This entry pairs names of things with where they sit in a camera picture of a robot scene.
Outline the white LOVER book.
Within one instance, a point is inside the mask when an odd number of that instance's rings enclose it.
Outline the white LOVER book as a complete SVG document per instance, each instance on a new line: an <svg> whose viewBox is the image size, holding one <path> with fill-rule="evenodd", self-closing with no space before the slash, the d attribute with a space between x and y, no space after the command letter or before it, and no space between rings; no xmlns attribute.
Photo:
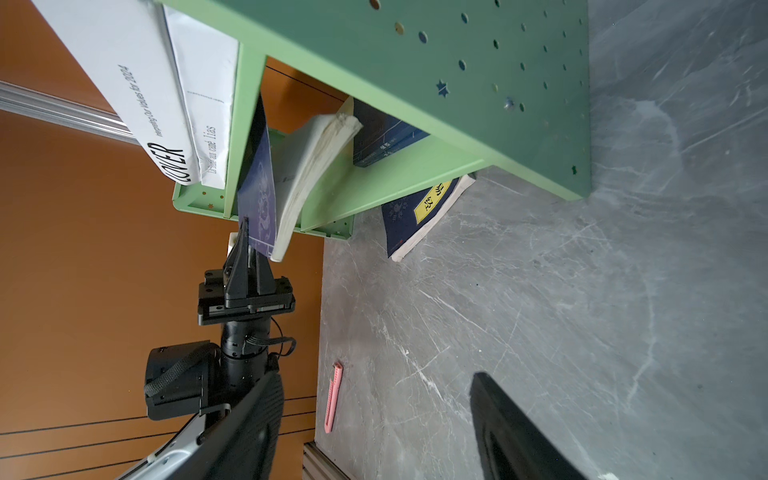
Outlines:
<svg viewBox="0 0 768 480"><path fill-rule="evenodd" d="M163 175L200 181L176 66L155 1L36 1L36 9Z"/></svg>

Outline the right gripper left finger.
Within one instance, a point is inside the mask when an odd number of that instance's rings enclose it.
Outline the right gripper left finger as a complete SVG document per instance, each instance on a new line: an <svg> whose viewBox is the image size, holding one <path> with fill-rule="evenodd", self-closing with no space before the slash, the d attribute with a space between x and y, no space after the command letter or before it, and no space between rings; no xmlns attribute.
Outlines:
<svg viewBox="0 0 768 480"><path fill-rule="evenodd" d="M282 378L265 374L170 477L172 479L267 479L284 409Z"/></svg>

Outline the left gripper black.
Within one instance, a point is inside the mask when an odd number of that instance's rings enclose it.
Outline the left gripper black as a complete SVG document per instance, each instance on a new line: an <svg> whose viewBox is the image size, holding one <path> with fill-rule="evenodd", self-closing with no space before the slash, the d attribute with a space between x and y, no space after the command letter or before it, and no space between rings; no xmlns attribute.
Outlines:
<svg viewBox="0 0 768 480"><path fill-rule="evenodd" d="M273 317L295 309L290 280L274 279L269 258L248 249L245 218L224 271L206 271L199 285L199 323L221 325L220 342L198 341L150 352L144 386L150 419L229 411L265 374L279 369L280 357L295 349L294 338L270 335ZM241 306L229 301L240 299Z"/></svg>

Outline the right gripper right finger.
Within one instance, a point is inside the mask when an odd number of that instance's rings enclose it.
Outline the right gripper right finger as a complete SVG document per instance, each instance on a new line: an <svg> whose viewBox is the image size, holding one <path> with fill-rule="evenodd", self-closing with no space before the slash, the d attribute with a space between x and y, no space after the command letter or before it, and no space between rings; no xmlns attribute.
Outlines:
<svg viewBox="0 0 768 480"><path fill-rule="evenodd" d="M470 407L484 478L585 479L486 372L473 375Z"/></svg>

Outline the blue book with yellow label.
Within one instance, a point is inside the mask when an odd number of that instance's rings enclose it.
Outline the blue book with yellow label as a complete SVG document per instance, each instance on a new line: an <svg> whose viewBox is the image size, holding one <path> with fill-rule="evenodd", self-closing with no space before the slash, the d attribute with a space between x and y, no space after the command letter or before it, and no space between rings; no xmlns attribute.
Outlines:
<svg viewBox="0 0 768 480"><path fill-rule="evenodd" d="M254 153L237 191L238 217L248 224L250 247L273 262L283 260L310 193L361 129L361 122L348 113L316 115L274 143L263 102L257 102L251 128Z"/></svg>

